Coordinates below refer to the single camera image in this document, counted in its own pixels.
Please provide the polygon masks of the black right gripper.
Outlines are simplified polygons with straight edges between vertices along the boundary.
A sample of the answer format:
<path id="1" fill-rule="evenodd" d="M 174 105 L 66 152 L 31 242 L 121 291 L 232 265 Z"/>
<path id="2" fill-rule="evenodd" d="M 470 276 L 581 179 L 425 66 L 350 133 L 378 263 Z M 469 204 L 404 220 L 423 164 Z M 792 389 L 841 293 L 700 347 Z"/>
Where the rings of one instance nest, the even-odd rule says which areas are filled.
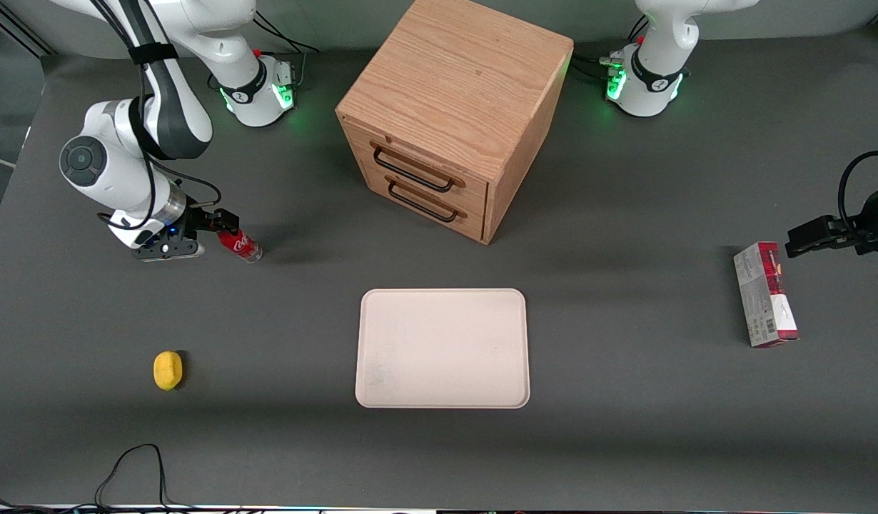
<path id="1" fill-rule="evenodd" d="M 188 207 L 177 221 L 169 225 L 169 243 L 197 244 L 198 231 L 238 233 L 239 218 L 227 209 L 210 212 L 200 207 Z"/>

